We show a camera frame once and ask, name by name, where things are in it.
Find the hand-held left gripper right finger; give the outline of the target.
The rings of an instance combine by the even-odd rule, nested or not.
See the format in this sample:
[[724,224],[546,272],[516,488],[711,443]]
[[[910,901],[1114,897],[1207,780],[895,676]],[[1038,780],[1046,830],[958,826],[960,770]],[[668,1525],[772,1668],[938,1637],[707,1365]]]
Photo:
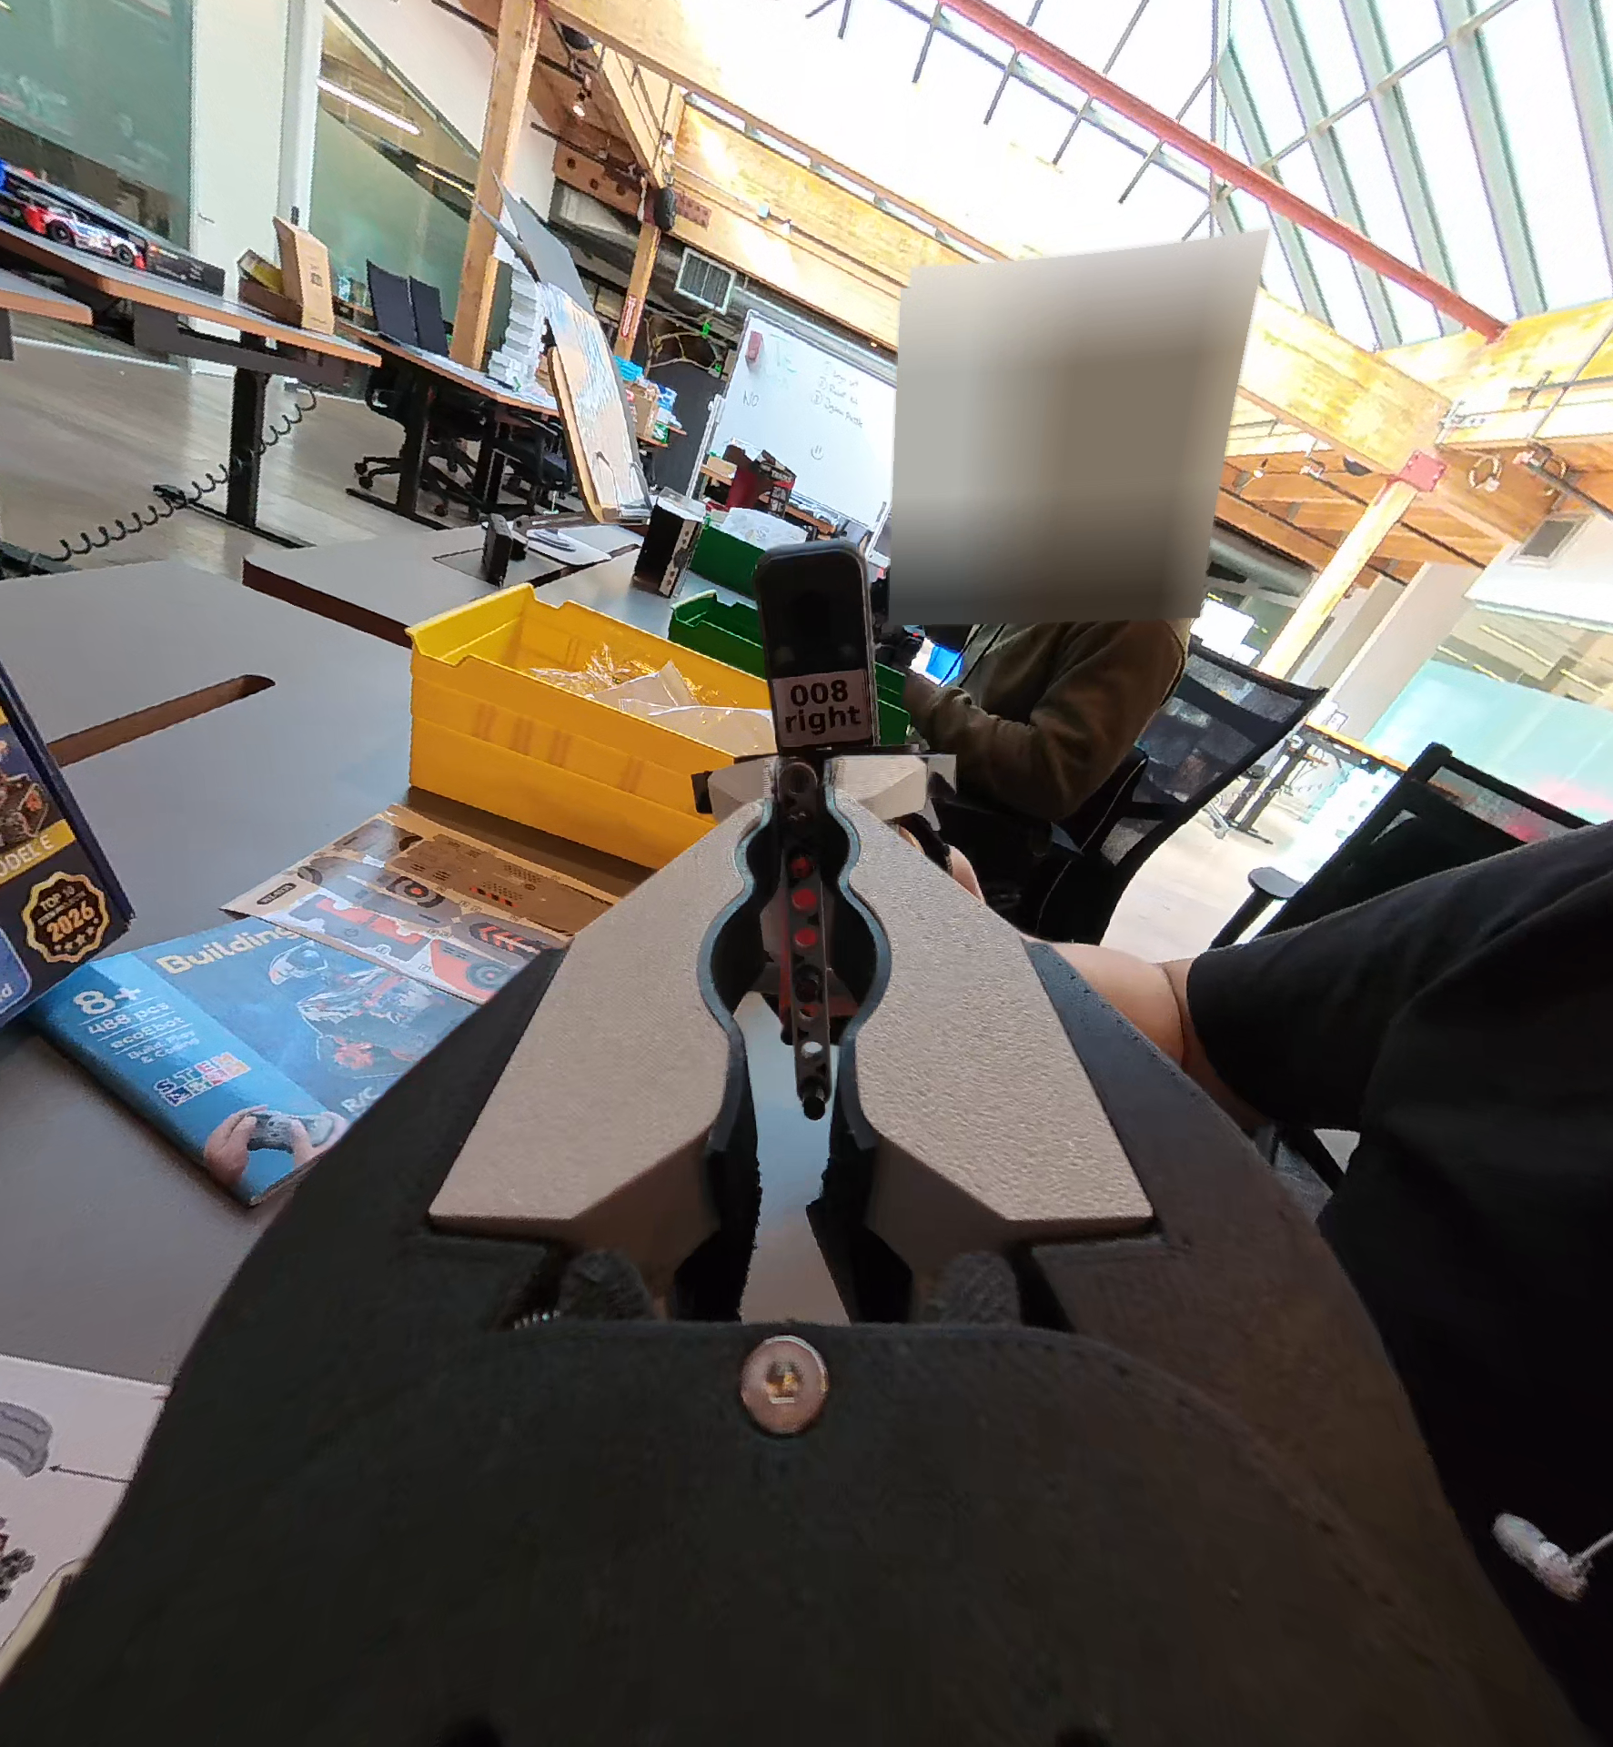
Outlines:
[[1021,936],[858,798],[830,802],[875,934],[843,1038],[865,1228],[917,1280],[966,1252],[1146,1233],[1152,1203]]

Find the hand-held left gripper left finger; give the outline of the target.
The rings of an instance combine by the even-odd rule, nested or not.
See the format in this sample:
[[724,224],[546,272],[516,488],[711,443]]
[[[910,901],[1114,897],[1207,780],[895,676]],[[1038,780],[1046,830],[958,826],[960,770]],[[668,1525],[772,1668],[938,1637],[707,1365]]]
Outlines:
[[758,1216],[733,1010],[761,956],[746,800],[575,932],[431,1200],[444,1231],[743,1283]]

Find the grey desk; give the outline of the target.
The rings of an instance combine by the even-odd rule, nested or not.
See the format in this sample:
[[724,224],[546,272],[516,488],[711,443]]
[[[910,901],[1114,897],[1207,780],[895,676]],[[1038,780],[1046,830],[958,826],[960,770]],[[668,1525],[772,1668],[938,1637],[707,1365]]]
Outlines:
[[[570,564],[529,544],[503,583],[529,583],[549,603],[574,599],[620,622],[667,635],[672,599],[635,586],[633,533],[581,529],[587,562]],[[243,560],[243,585],[330,622],[405,646],[412,624],[481,599],[496,585],[481,572],[477,527],[405,527],[345,542],[271,547]]]
[[[646,876],[412,791],[408,653],[176,560],[0,581],[0,657],[133,906],[126,949],[390,802],[603,891]],[[31,1025],[0,1027],[0,1352],[165,1384],[293,1190],[247,1209]]]

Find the long green plastic bin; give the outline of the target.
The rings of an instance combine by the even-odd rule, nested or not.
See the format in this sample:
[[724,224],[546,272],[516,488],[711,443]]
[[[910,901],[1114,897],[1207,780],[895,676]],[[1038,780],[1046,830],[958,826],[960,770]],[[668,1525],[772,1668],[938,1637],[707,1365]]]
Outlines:
[[[759,618],[748,599],[720,599],[713,592],[676,599],[667,638],[759,679],[767,676]],[[878,661],[873,672],[880,743],[901,746],[910,739],[904,670]]]

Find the short green plastic bin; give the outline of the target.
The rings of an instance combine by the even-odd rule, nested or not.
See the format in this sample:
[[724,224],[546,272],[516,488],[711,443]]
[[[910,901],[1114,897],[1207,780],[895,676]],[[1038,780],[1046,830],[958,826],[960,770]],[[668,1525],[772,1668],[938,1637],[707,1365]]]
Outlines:
[[745,599],[754,598],[752,573],[763,553],[808,542],[808,529],[758,508],[704,516],[691,553],[691,570]]

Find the clear plastic bags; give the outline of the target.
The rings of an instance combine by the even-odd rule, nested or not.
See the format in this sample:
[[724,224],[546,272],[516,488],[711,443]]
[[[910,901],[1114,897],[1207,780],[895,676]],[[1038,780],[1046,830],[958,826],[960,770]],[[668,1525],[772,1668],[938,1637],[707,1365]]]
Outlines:
[[769,709],[711,702],[674,661],[655,666],[600,644],[575,666],[531,665],[523,674],[733,756],[776,750]]

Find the dark cube box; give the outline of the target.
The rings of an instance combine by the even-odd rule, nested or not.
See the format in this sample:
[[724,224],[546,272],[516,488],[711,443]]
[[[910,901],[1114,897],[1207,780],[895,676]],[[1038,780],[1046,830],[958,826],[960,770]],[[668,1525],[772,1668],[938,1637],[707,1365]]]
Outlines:
[[693,564],[704,518],[702,499],[659,492],[648,507],[642,544],[633,562],[633,586],[657,598],[672,598]]

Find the yellow plastic bin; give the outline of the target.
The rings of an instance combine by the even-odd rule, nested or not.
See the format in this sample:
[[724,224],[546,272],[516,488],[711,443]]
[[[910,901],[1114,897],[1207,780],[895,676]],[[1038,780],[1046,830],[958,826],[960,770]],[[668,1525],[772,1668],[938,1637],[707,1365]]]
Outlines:
[[737,756],[523,674],[600,644],[674,661],[717,704],[769,709],[763,681],[579,601],[514,585],[412,624],[408,780],[557,837],[659,867],[707,832],[693,780]]

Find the sticker sheet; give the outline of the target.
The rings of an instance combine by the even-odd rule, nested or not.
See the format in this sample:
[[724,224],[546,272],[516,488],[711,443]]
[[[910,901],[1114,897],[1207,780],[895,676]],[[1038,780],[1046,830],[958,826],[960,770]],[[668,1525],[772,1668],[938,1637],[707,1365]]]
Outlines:
[[613,904],[594,884],[392,804],[254,882],[224,912],[267,917],[483,1003]]

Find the upright cardboard board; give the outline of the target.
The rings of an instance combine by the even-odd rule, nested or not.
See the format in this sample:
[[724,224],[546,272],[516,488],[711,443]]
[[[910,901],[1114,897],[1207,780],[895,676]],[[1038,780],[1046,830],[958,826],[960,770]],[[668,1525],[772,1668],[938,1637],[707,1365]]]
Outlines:
[[575,494],[600,521],[641,527],[652,494],[629,406],[598,319],[561,287],[538,284],[553,397],[564,428]]

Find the black mesh office chair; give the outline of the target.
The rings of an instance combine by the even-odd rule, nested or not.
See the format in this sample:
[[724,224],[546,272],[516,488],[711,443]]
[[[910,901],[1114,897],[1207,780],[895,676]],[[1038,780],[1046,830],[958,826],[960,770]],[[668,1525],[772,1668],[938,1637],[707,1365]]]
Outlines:
[[1181,678],[1116,770],[1053,826],[1018,899],[1018,927],[1098,943],[1139,867],[1323,698],[1189,637]]

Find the black desktop stand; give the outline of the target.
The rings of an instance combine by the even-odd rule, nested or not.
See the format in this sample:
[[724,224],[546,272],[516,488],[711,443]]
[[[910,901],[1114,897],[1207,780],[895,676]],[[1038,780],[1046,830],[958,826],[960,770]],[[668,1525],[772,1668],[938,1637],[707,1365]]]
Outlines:
[[589,568],[620,551],[628,538],[616,525],[581,514],[499,514],[483,521],[477,575],[501,586],[516,570],[557,573]]

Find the blue manual booklet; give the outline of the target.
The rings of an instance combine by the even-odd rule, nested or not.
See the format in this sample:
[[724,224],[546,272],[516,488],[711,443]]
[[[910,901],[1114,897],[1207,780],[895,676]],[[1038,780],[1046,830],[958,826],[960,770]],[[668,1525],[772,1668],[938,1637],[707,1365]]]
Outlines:
[[31,1025],[245,1207],[293,1185],[475,1010],[265,921],[85,962]]

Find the open cardboard box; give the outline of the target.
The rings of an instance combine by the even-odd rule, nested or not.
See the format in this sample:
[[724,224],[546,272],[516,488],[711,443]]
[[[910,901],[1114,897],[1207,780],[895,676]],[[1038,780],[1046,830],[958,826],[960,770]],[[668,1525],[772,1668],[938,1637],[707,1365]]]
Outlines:
[[330,257],[300,224],[273,218],[274,256],[241,250],[235,259],[239,302],[308,334],[336,334]]

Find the open instruction booklet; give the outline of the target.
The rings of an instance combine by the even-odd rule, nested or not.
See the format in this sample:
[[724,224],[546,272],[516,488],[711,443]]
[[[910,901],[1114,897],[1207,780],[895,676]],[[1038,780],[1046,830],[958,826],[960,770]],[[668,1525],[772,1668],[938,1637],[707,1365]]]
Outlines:
[[0,1352],[0,1685],[115,1514],[167,1395]]

